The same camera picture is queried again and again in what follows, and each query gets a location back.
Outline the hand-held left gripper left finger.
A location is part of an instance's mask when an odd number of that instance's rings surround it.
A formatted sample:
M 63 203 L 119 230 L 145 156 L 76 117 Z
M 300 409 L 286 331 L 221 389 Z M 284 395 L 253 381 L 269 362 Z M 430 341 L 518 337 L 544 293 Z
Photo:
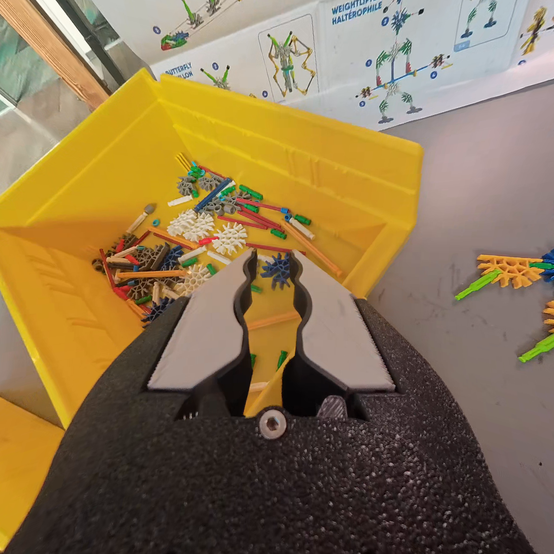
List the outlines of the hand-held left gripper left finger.
M 256 250 L 248 249 L 188 296 L 149 391 L 186 393 L 198 415 L 213 405 L 243 416 L 253 376 L 245 314 L 257 264 Z

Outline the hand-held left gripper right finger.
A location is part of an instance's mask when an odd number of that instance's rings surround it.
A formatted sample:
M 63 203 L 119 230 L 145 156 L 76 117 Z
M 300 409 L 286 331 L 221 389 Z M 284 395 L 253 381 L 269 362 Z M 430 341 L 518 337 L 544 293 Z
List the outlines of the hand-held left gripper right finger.
M 396 392 L 355 295 L 298 250 L 289 265 L 300 323 L 282 373 L 283 408 L 316 415 L 328 397 L 337 397 L 350 415 L 357 394 Z

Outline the pile of toy pieces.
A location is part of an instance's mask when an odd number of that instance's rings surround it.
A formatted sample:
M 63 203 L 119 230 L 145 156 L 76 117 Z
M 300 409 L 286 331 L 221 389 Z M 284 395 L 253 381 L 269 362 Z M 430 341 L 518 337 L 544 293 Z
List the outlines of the pile of toy pieces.
M 180 197 L 168 203 L 182 211 L 167 229 L 155 219 L 136 235 L 155 211 L 155 205 L 149 205 L 92 261 L 93 268 L 107 276 L 113 292 L 137 315 L 142 329 L 247 248 L 257 250 L 262 266 L 278 253 L 290 253 L 291 241 L 296 240 L 327 269 L 338 269 L 323 259 L 320 248 L 310 246 L 316 238 L 312 220 L 296 209 L 296 193 L 272 202 L 259 186 L 238 184 L 195 162 L 183 162 L 188 173 L 177 182 Z

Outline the large blue connector fan assembly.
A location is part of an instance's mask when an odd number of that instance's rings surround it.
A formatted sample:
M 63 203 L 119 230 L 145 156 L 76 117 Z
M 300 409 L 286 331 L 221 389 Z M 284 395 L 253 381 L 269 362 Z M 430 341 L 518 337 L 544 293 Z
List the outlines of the large blue connector fan assembly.
M 456 294 L 456 301 L 494 283 L 513 289 L 530 287 L 539 280 L 553 285 L 553 249 L 539 258 L 481 254 L 477 261 L 480 277 Z M 547 316 L 544 325 L 549 327 L 548 335 L 518 357 L 523 364 L 553 350 L 553 300 L 546 303 L 542 313 Z

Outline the yellow storage bin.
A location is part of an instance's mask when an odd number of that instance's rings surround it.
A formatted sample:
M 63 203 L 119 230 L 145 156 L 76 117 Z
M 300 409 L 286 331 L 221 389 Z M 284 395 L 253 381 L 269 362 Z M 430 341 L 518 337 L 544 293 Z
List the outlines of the yellow storage bin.
M 91 261 L 146 204 L 167 225 L 179 155 L 310 218 L 358 297 L 417 220 L 418 144 L 141 70 L 1 196 L 1 291 L 63 428 L 141 332 Z
M 1 399 L 1 550 L 24 521 L 64 431 Z

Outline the grey desk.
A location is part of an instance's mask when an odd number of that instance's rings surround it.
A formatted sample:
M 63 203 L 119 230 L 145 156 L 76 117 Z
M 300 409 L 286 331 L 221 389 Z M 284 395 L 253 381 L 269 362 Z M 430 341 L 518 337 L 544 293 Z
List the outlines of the grey desk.
M 553 553 L 552 286 L 454 294 L 479 254 L 553 248 L 553 84 L 387 133 L 424 147 L 417 226 L 369 301 L 430 362 L 463 409 L 500 492 L 538 553 Z

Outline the toy instruction sheet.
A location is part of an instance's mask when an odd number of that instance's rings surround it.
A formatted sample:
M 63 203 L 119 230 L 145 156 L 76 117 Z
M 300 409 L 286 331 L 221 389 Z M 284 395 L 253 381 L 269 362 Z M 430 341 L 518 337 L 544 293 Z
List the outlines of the toy instruction sheet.
M 381 130 L 553 79 L 553 1 L 319 1 L 152 66 Z

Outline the black metal frame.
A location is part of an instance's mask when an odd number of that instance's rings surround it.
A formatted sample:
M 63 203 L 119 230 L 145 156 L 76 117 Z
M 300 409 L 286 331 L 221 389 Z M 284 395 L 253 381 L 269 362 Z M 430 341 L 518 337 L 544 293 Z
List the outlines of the black metal frame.
M 96 1 L 56 1 L 68 17 L 81 38 L 90 49 L 92 61 L 97 61 L 111 92 L 122 86 L 126 78 L 109 53 L 109 46 L 117 42 L 119 36 L 101 13 Z

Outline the wooden post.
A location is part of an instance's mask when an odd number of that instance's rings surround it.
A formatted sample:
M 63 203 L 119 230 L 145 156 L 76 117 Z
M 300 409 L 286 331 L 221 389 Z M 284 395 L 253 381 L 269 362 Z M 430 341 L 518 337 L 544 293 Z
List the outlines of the wooden post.
M 31 1 L 1 1 L 1 16 L 90 111 L 108 99 L 110 93 L 90 65 Z

